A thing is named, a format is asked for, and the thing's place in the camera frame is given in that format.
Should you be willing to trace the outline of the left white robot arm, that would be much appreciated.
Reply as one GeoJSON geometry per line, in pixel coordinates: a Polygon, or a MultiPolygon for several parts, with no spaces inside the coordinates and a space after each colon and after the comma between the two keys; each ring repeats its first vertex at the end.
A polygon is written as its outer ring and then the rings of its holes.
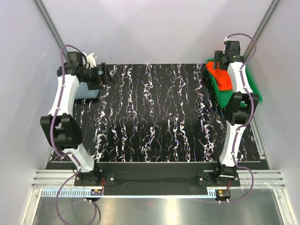
{"type": "Polygon", "coordinates": [[[83,133],[73,117],[74,101],[94,98],[93,91],[114,85],[107,65],[96,63],[96,56],[68,52],[69,60],[57,70],[58,88],[47,116],[40,118],[42,130],[57,156],[69,157],[77,168],[75,185],[95,186],[103,178],[96,161],[83,146],[83,133]]]}

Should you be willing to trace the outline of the orange t shirt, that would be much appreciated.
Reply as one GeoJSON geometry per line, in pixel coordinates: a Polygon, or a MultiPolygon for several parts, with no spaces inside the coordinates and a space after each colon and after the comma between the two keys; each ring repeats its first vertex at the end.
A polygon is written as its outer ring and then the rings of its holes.
{"type": "Polygon", "coordinates": [[[206,63],[208,72],[214,77],[220,91],[233,90],[232,81],[227,71],[213,68],[213,61],[206,63]]]}

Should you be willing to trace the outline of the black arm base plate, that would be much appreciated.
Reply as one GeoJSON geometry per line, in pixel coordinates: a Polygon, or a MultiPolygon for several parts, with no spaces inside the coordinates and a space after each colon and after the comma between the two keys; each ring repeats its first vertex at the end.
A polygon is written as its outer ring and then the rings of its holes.
{"type": "Polygon", "coordinates": [[[117,163],[95,165],[98,172],[81,172],[75,186],[104,186],[106,195],[172,196],[204,195],[207,187],[226,187],[225,178],[217,177],[217,162],[117,163]]]}

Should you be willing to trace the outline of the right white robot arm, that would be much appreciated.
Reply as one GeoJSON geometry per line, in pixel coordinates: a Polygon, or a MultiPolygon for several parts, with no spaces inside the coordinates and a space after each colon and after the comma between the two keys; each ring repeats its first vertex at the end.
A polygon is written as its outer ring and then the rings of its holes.
{"type": "Polygon", "coordinates": [[[223,186],[238,179],[237,155],[240,141],[253,118],[259,95],[252,91],[248,83],[245,59],[240,54],[239,41],[227,39],[224,50],[215,51],[213,68],[219,68],[229,74],[233,90],[224,112],[227,125],[225,143],[212,177],[215,184],[223,186]]]}

